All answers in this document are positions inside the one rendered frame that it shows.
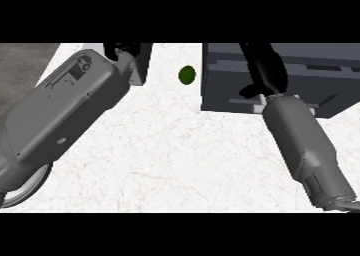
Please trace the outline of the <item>white round plate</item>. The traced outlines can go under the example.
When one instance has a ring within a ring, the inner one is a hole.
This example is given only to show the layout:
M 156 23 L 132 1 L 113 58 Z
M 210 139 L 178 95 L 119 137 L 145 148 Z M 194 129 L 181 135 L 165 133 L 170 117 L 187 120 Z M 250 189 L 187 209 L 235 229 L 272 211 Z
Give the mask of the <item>white round plate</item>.
M 36 170 L 36 172 L 33 173 L 24 184 L 20 186 L 20 188 L 5 194 L 4 202 L 1 204 L 2 208 L 9 208 L 18 205 L 30 198 L 30 196 L 35 194 L 46 180 L 46 177 L 51 173 L 51 168 L 52 164 L 43 165 Z

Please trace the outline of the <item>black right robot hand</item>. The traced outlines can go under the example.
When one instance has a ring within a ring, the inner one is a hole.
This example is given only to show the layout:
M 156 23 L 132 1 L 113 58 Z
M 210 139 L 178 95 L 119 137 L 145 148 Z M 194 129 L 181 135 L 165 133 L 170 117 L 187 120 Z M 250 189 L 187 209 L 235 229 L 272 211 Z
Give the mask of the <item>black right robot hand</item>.
M 268 42 L 244 42 L 238 44 L 246 60 L 252 83 L 238 94 L 250 99 L 256 95 L 271 96 L 286 92 L 287 73 L 280 55 Z

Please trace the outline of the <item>green can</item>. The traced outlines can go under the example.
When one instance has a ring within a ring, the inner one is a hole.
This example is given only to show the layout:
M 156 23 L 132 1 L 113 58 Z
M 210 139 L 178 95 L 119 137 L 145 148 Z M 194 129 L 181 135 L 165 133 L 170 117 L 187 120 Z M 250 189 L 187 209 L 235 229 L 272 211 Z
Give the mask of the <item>green can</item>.
M 178 72 L 178 80 L 184 85 L 188 85 L 194 81 L 196 71 L 191 66 L 184 66 Z

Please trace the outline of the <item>dark grey open drawer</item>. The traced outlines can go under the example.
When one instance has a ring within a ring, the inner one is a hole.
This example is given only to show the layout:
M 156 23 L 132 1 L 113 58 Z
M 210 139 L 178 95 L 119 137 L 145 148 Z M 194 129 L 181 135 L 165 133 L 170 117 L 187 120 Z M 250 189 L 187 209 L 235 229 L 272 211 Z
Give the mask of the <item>dark grey open drawer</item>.
M 330 118 L 360 102 L 360 43 L 275 43 L 287 72 L 286 93 L 296 95 L 318 118 Z M 261 99 L 243 98 L 250 75 L 235 43 L 201 45 L 200 109 L 256 114 Z

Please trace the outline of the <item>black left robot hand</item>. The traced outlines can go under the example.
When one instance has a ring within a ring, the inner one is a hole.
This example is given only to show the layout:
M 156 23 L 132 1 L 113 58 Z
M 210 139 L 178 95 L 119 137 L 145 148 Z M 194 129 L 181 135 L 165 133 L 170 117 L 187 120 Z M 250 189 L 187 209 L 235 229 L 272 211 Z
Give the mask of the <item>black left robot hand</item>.
M 103 54 L 111 61 L 119 61 L 122 58 L 134 59 L 139 53 L 138 43 L 104 43 Z

